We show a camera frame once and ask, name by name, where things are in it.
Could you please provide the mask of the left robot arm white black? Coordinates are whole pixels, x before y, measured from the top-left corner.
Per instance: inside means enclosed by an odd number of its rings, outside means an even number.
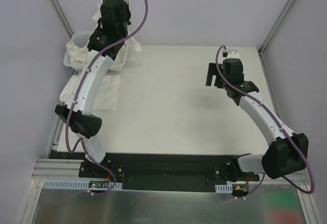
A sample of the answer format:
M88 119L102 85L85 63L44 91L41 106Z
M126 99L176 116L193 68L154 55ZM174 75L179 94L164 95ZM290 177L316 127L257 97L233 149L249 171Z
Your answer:
M98 137L102 120L93 115L93 105L103 78L125 45L131 17L124 0L103 0L100 14L87 45L86 65L68 100L55 108L55 113L65 123L67 150L72 153L77 148L69 143L69 132L74 132L85 147L87 159L92 162L91 173L98 178L107 174L108 165L103 162L106 153Z

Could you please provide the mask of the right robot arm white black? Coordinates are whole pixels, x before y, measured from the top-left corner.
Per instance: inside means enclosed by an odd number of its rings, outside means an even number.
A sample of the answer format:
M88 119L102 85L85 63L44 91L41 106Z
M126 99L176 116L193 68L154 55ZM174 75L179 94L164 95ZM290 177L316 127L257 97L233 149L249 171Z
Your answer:
M244 154L232 159L230 175L242 180L249 172L265 173L277 179L306 168L309 140L295 133L273 113L252 81L245 81L240 59L230 58L221 64L208 65L206 86L224 89L227 96L242 108L263 134L268 149L262 155Z

